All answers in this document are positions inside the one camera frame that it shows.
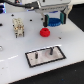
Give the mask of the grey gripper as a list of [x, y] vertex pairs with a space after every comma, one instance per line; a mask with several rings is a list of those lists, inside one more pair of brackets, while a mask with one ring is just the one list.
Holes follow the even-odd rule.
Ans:
[[[60, 13], [61, 23], [66, 23], [66, 14], [71, 11], [71, 7], [68, 4], [57, 4], [57, 5], [45, 5], [41, 6], [39, 9], [36, 9], [37, 13], [43, 14], [47, 12], [53, 11], [63, 11], [64, 13]], [[43, 26], [47, 27], [49, 24], [49, 15], [45, 15], [45, 21], [43, 22]]]

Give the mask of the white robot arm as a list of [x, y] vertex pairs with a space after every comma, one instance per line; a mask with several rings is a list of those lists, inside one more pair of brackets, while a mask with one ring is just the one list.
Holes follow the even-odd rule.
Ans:
[[66, 23], [68, 5], [71, 0], [35, 0], [30, 3], [31, 8], [43, 16], [43, 26], [49, 24], [49, 16], [47, 12], [60, 11], [60, 20], [63, 24]]

